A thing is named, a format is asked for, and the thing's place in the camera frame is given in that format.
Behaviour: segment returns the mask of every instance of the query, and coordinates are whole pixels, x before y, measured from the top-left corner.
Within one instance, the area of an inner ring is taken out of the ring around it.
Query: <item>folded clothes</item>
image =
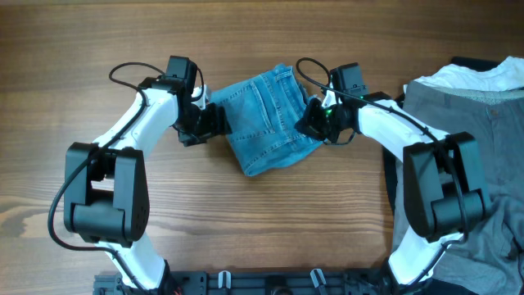
[[[307,98],[292,66],[283,64],[213,93],[211,102],[226,111],[227,139],[245,175],[288,167],[320,146],[295,129]]]

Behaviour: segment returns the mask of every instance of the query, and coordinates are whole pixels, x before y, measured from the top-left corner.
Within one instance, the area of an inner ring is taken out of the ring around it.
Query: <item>white cloth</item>
[[[524,58],[508,57],[494,69],[478,72],[465,66],[444,66],[432,76],[415,81],[430,87],[508,91],[524,87]]]

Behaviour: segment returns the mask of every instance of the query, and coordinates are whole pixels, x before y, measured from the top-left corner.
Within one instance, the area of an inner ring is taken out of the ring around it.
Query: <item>jeans waistband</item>
[[[487,115],[489,117],[515,116],[515,112],[524,114],[524,97],[489,105],[471,98],[443,93],[432,87],[412,81],[408,84],[406,90],[406,104],[417,105],[423,103],[431,103],[447,109]]]

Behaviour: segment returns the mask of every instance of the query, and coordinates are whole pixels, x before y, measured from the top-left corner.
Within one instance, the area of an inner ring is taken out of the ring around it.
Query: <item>wooden table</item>
[[[0,6],[0,294],[88,294],[94,275],[115,271],[104,254],[55,245],[46,221],[66,149],[106,132],[133,101],[107,78],[121,62],[190,57],[220,89],[300,57],[357,61],[371,90],[395,96],[454,55],[524,54],[516,1],[69,2],[90,5]],[[169,131],[147,178],[147,232],[172,270],[369,267],[391,250],[381,147],[364,137],[247,178],[224,138],[184,148]],[[81,244],[61,208],[59,235]]]

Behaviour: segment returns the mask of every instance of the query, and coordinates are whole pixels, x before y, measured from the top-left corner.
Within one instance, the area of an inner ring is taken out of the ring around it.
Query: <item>gray clothing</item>
[[[460,97],[412,82],[405,96],[404,110],[410,115],[451,134],[467,131],[475,137],[493,202],[492,216],[472,229],[465,245],[448,249],[433,278],[479,294],[517,294],[524,273],[524,93],[519,98],[506,93],[502,97],[507,99],[497,104],[471,96],[501,93],[469,94]],[[409,225],[400,161],[397,177],[393,250]]]

